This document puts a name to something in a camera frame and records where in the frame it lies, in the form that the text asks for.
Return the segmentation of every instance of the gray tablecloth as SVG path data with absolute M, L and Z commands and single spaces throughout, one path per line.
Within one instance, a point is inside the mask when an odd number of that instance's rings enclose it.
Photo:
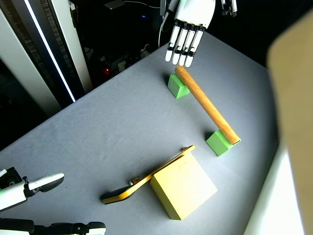
M 0 168 L 14 166 L 29 179 L 63 172 L 65 179 L 0 216 L 41 225 L 103 221 L 109 235 L 241 235 L 277 149 L 267 70 L 204 34 L 189 71 L 242 138 L 216 157 L 205 142 L 215 124 L 191 94 L 175 100 L 166 87 L 175 66 L 165 52 L 163 46 L 1 151 Z M 192 144 L 218 192 L 185 220 L 170 220 L 149 184 L 119 203 L 99 200 Z

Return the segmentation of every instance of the white led light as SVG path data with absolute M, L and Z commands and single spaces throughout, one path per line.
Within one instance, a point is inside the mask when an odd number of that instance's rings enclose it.
M 30 6 L 30 4 L 29 4 L 29 1 L 28 1 L 28 0 L 24 0 L 24 2 L 25 2 L 25 4 L 26 4 L 27 9 L 28 9 L 28 11 L 29 11 L 29 13 L 30 13 L 30 16 L 31 16 L 31 18 L 33 19 L 33 22 L 35 23 L 35 26 L 36 26 L 36 28 L 37 28 L 37 30 L 38 30 L 40 36 L 41 36 L 41 39 L 43 40 L 43 42 L 44 42 L 44 44 L 45 44 L 45 48 L 47 48 L 47 51 L 48 51 L 48 53 L 49 53 L 49 55 L 50 55 L 50 57 L 51 57 L 51 59 L 52 59 L 52 61 L 53 61 L 53 63 L 54 63 L 54 66 L 57 68 L 57 71 L 58 71 L 58 73 L 59 73 L 59 75 L 60 75 L 60 77 L 61 77 L 61 79 L 62 79 L 62 81 L 63 81 L 63 83 L 64 83 L 64 85 L 65 85 L 65 87 L 66 87 L 66 89 L 67 89 L 67 92 L 68 92 L 69 96 L 72 98 L 73 102 L 75 102 L 76 100 L 75 100 L 75 98 L 74 98 L 72 92 L 70 91 L 67 82 L 65 81 L 65 78 L 64 78 L 64 76 L 63 76 L 63 74 L 62 74 L 62 72 L 61 72 L 61 70 L 60 70 L 60 67 L 59 67 L 57 61 L 56 61 L 55 58 L 54 58 L 54 55 L 53 55 L 53 53 L 52 53 L 52 51 L 51 51 L 51 49 L 50 49 L 50 47 L 49 47 L 49 44 L 48 44 L 47 40 L 45 39 L 44 33 L 43 33 L 43 31 L 41 30 L 41 28 L 40 28 L 40 25 L 39 25 L 39 23 L 38 23 L 38 21 L 37 21 L 37 18 L 36 18 L 35 14 L 34 14 L 33 9 L 31 8 L 31 6 Z

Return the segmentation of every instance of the yellow cube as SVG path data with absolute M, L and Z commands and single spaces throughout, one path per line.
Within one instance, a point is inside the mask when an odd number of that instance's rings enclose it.
M 183 220 L 217 189 L 191 153 L 156 173 L 150 185 L 171 219 Z

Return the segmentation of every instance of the wooden stick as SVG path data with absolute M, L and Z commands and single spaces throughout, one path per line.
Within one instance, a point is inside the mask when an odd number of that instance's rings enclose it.
M 231 142 L 235 144 L 240 141 L 239 136 L 234 132 L 231 126 L 227 123 L 221 113 L 217 110 L 214 104 L 210 101 L 210 99 L 206 96 L 203 90 L 199 87 L 199 85 L 195 82 L 189 72 L 183 66 L 177 66 L 176 74 L 181 79 L 181 81 L 189 88 L 191 93 L 197 99 L 199 104 L 204 108 L 204 110 L 209 114 L 217 127 L 223 132 L 225 137 Z

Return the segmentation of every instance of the green block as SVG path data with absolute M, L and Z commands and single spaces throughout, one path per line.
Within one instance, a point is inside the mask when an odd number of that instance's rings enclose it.
M 220 130 L 214 132 L 206 140 L 206 143 L 213 149 L 217 156 L 222 155 L 237 144 L 231 144 Z
M 176 99 L 179 99 L 190 93 L 188 87 L 181 81 L 181 79 L 176 74 L 172 74 L 170 76 L 167 87 Z

